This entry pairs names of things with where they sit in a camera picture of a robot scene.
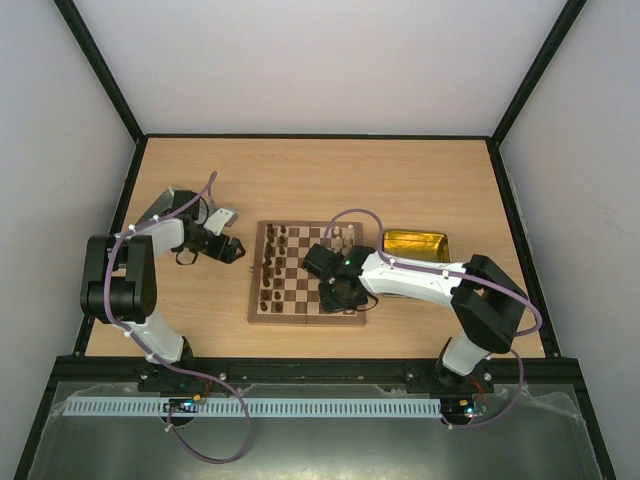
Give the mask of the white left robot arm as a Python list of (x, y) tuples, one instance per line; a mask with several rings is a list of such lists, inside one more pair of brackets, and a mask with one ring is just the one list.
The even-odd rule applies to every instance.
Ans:
[(235, 210), (211, 198), (167, 188), (126, 232), (89, 238), (80, 290), (83, 312), (133, 339), (150, 363), (190, 360), (188, 340), (157, 308), (156, 259), (173, 253), (181, 266), (201, 256), (231, 264), (246, 253), (238, 238), (223, 232), (236, 219)]

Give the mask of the gold metal tin tray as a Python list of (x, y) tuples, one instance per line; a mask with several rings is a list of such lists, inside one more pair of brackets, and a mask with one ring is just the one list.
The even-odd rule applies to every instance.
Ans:
[(433, 263), (449, 263), (449, 241), (444, 233), (388, 229), (383, 250), (389, 255)]

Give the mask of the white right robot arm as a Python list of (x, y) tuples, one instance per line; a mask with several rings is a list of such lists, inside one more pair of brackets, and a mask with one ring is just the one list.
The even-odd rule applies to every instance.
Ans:
[(315, 244), (302, 268), (319, 280), (323, 310), (357, 310), (381, 295), (427, 301), (452, 310), (462, 332), (445, 345), (436, 379), (460, 390), (476, 365), (511, 350), (525, 306), (524, 291), (493, 260), (474, 255), (466, 263), (433, 263), (388, 256), (356, 245), (346, 254)]

